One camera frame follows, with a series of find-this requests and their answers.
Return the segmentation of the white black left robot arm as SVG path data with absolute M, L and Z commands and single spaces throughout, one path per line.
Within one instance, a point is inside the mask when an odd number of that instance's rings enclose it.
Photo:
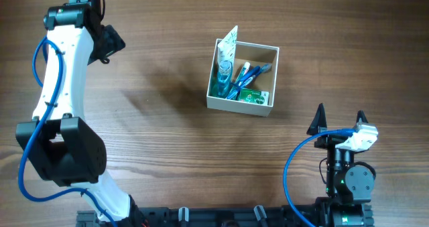
M 140 223 L 139 210 L 108 173 L 103 140 L 84 119 L 84 87 L 89 64 L 109 62 L 125 42 L 103 25 L 105 0 L 68 0 L 49 8 L 47 34 L 36 50 L 46 62 L 42 93 L 32 119 L 18 124 L 16 139 L 23 149 L 20 167 L 30 162 L 38 175 L 79 193 L 107 226 Z

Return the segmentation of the white square box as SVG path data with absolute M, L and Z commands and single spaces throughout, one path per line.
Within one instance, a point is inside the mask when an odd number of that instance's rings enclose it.
M 251 89 L 269 92 L 269 98 L 266 105 L 241 102 L 237 100 L 227 100 L 214 96 L 213 87 L 217 81 L 217 52 L 218 50 L 215 48 L 206 92 L 207 107 L 216 110 L 225 110 L 248 115 L 257 115 L 262 117 L 268 116 L 274 106 L 280 49 L 276 46 L 267 46 L 240 41 L 237 42 L 233 78 L 238 76 L 238 73 L 245 62 L 249 62 L 252 68 L 271 64 L 271 68 L 266 73 L 260 74 L 248 86 Z

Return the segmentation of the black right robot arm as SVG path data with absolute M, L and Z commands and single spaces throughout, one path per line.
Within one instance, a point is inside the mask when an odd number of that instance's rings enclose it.
M 325 198 L 319 197 L 303 215 L 314 226 L 374 226 L 369 202 L 376 179 L 370 164 L 355 161 L 355 155 L 368 151 L 376 142 L 378 130 L 368 122 L 363 111 L 351 136 L 329 133 L 323 104 L 319 104 L 307 134 L 317 138 L 314 146 L 327 150 Z

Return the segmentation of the green Dettol soap pack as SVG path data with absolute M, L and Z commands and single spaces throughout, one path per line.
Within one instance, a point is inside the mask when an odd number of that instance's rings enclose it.
M 237 98 L 240 102 L 267 106 L 269 102 L 269 92 L 253 89 L 242 89 Z

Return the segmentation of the blue disposable razor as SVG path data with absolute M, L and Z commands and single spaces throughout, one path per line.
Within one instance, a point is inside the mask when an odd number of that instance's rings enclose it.
M 240 82 L 238 84 L 235 84 L 235 82 L 231 83 L 231 91 L 234 90 L 240 90 L 244 87 L 246 87 L 246 85 L 248 85 L 255 76 L 257 76 L 257 74 L 261 71 L 261 67 L 260 66 L 256 66 L 255 68 L 251 68 L 249 69 L 248 73 L 246 73 L 246 75 L 244 75 Z

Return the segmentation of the blue white toothbrush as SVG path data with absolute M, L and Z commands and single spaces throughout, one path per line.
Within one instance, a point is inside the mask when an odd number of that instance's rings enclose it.
M 269 71 L 272 67 L 272 64 L 265 64 L 262 67 L 256 66 L 252 70 L 248 71 L 245 75 L 243 75 L 240 79 L 238 79 L 238 82 L 231 83 L 231 90 L 230 93 L 228 93 L 226 99 L 227 100 L 234 100 L 240 93 L 242 89 L 244 89 L 246 86 L 250 85 L 260 74 L 265 73 Z

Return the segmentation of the Colgate toothpaste tube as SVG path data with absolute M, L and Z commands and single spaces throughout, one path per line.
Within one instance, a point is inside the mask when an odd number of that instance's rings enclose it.
M 238 83 L 240 82 L 241 78 L 242 78 L 244 75 L 246 75 L 246 73 L 248 73 L 249 69 L 250 69 L 250 63 L 249 63 L 249 62 L 245 62 L 245 63 L 242 65 L 242 67 L 241 67 L 241 69 L 240 69 L 240 71 L 239 71 L 239 75 L 238 75 L 238 77 L 237 77 L 237 78 L 236 78 L 236 80 L 235 80 L 235 84 L 238 84 Z

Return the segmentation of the blue Listerine mouthwash bottle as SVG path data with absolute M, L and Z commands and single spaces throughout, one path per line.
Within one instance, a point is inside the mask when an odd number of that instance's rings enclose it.
M 229 85 L 233 73 L 233 64 L 231 61 L 223 60 L 217 72 L 217 95 L 225 98 L 229 92 Z

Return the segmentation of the white patterned cream tube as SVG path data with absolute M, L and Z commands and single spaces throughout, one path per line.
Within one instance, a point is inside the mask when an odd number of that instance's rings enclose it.
M 235 51 L 237 46 L 238 26 L 236 25 L 218 44 L 217 44 L 217 63 L 229 61 L 234 64 Z

